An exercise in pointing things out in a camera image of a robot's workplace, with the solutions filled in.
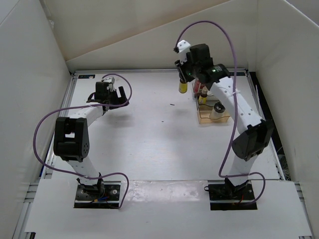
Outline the tall red label sauce bottle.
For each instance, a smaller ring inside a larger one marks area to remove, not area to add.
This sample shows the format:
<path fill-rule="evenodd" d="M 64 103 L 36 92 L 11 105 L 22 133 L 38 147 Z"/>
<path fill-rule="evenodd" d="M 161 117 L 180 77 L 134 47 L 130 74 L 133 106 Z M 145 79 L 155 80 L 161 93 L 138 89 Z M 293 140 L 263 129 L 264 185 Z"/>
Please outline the tall red label sauce bottle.
<path fill-rule="evenodd" d="M 204 85 L 201 84 L 198 79 L 195 79 L 195 81 L 193 83 L 193 97 L 195 99 L 197 99 L 200 96 L 203 87 L 204 87 Z"/>

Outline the small yellow label bottle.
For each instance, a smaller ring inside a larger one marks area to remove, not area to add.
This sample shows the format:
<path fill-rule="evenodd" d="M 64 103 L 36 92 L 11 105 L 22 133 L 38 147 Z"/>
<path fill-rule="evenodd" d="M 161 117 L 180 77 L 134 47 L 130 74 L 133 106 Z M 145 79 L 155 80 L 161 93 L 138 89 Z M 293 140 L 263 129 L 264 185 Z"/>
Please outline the small yellow label bottle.
<path fill-rule="evenodd" d="M 200 105 L 206 104 L 207 92 L 208 92 L 208 89 L 206 87 L 203 87 L 198 98 L 198 103 Z"/>
<path fill-rule="evenodd" d="M 183 82 L 183 81 L 180 81 L 179 82 L 179 86 L 178 86 L 178 91 L 181 93 L 181 94 L 184 94 L 187 92 L 187 83 L 186 82 Z"/>

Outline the white powder jar black lid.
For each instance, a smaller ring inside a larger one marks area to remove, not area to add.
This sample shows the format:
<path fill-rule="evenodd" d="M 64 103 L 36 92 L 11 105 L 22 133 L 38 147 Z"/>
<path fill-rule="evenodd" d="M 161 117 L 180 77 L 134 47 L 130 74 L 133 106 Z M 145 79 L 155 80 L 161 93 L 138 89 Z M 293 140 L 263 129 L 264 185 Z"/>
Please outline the white powder jar black lid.
<path fill-rule="evenodd" d="M 216 102 L 215 105 L 213 106 L 213 109 L 210 113 L 210 119 L 213 122 L 223 122 L 226 117 L 225 117 L 225 107 L 221 102 Z"/>

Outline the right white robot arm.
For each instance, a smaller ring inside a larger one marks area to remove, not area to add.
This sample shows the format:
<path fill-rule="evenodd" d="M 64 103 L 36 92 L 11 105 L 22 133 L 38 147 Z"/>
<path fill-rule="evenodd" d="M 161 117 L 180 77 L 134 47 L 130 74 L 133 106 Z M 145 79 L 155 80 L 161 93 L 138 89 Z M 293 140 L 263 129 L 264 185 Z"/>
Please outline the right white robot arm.
<path fill-rule="evenodd" d="M 224 194 L 235 199 L 242 193 L 248 182 L 252 165 L 268 146 L 274 124 L 264 120 L 247 103 L 234 86 L 235 77 L 231 76 L 223 64 L 215 65 L 206 44 L 191 46 L 180 41 L 174 48 L 179 59 L 175 62 L 181 81 L 197 79 L 225 107 L 234 120 L 239 135 L 232 141 L 235 154 L 230 172 L 225 178 Z"/>

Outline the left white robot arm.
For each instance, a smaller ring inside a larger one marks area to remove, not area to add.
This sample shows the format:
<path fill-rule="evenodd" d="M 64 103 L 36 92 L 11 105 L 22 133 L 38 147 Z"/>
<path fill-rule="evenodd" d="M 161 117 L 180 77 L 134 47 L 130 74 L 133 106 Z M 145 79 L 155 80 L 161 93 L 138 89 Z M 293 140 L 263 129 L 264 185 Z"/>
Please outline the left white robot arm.
<path fill-rule="evenodd" d="M 105 188 L 101 184 L 100 174 L 88 157 L 90 142 L 88 127 L 106 111 L 128 105 L 124 87 L 114 87 L 114 80 L 97 82 L 95 92 L 85 107 L 68 117 L 58 117 L 55 123 L 53 151 L 66 161 L 79 174 L 78 183 L 88 186 L 87 193 L 93 199 L 103 197 Z"/>

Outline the tiered plastic condiment rack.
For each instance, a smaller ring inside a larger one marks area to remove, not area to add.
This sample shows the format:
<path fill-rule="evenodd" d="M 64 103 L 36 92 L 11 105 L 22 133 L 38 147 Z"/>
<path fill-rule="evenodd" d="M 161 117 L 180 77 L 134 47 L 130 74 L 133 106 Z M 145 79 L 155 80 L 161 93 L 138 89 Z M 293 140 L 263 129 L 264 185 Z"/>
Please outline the tiered plastic condiment rack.
<path fill-rule="evenodd" d="M 194 100 L 196 103 L 196 110 L 197 110 L 197 117 L 198 117 L 199 124 L 227 123 L 227 121 L 230 118 L 230 114 L 228 113 L 227 110 L 225 110 L 226 119 L 223 122 L 213 122 L 210 119 L 210 113 L 213 109 L 213 106 L 215 105 L 216 102 L 219 102 L 219 100 L 211 92 L 208 91 L 206 104 L 204 105 L 200 105 L 198 103 L 198 98 L 197 99 L 194 98 Z"/>

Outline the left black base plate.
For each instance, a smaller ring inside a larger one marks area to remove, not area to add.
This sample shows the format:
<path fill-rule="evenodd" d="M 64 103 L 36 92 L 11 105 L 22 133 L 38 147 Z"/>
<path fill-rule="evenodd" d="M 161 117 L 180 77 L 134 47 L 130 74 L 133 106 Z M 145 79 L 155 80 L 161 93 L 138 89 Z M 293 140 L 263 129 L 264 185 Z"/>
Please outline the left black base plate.
<path fill-rule="evenodd" d="M 121 184 L 104 184 L 100 194 L 88 194 L 83 185 L 78 185 L 74 206 L 76 209 L 117 209 L 120 204 Z"/>

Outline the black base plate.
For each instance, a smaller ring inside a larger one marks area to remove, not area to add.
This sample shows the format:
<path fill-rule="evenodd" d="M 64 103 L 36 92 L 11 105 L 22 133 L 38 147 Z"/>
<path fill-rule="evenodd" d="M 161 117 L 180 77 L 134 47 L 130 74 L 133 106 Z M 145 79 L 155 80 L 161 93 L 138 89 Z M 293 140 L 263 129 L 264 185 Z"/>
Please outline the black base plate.
<path fill-rule="evenodd" d="M 249 211 L 257 210 L 254 191 L 249 183 L 235 194 L 227 192 L 224 184 L 208 184 L 204 190 L 209 193 L 211 211 Z"/>
<path fill-rule="evenodd" d="M 104 184 L 100 194 L 88 194 L 83 185 L 78 185 L 74 206 L 76 209 L 117 209 L 120 204 L 121 184 Z"/>

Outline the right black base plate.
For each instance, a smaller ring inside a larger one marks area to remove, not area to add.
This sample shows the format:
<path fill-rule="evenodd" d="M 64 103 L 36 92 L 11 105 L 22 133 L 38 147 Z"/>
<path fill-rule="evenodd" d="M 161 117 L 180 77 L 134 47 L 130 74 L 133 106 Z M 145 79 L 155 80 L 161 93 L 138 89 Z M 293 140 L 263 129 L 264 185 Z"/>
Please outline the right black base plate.
<path fill-rule="evenodd" d="M 204 190 L 209 193 L 211 211 L 249 211 L 257 210 L 254 191 L 249 183 L 235 194 L 227 192 L 224 184 L 208 184 Z"/>

